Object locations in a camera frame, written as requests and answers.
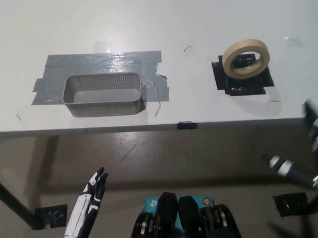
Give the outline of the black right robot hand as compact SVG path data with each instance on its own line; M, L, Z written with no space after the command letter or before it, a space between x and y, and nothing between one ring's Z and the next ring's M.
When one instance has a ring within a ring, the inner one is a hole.
M269 168L277 175L285 180L292 181L301 186L312 189L318 189L318 110L311 100L306 100L303 104L303 121L312 147L317 172L313 173L304 168L301 168L291 159L282 159L278 155L268 156L263 155L262 158L268 163Z

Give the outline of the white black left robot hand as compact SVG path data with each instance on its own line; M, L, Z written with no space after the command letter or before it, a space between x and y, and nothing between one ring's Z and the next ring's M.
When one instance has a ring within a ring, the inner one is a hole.
M63 238L88 238L105 192L108 173L101 167L77 198Z

